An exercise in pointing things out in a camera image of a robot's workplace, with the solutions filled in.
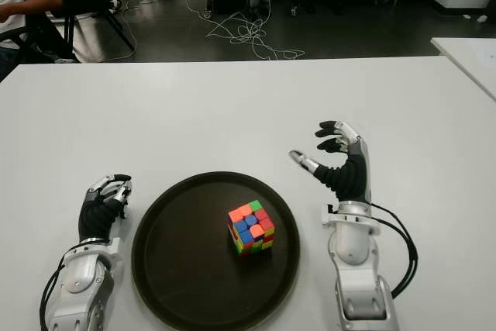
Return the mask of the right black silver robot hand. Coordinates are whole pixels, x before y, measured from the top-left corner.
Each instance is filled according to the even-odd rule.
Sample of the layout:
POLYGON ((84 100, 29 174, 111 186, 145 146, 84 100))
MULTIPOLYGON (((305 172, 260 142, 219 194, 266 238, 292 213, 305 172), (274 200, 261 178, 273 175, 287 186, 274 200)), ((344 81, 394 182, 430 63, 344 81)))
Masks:
POLYGON ((319 126, 320 129, 315 135, 325 140, 317 148, 326 153, 345 154, 345 163, 340 167, 327 167, 300 150, 291 150, 289 157, 321 184, 331 189, 339 201, 370 204, 370 167, 365 139, 343 121, 325 121, 319 126))

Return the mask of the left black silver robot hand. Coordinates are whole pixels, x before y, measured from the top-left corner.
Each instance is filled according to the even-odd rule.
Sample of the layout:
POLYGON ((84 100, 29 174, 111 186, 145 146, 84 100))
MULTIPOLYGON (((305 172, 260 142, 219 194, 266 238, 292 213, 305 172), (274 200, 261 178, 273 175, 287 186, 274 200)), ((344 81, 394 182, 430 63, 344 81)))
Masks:
POLYGON ((132 178, 126 174, 108 174, 96 181, 84 197, 78 217, 80 242, 108 240, 117 218, 125 218, 125 206, 132 192, 132 178))

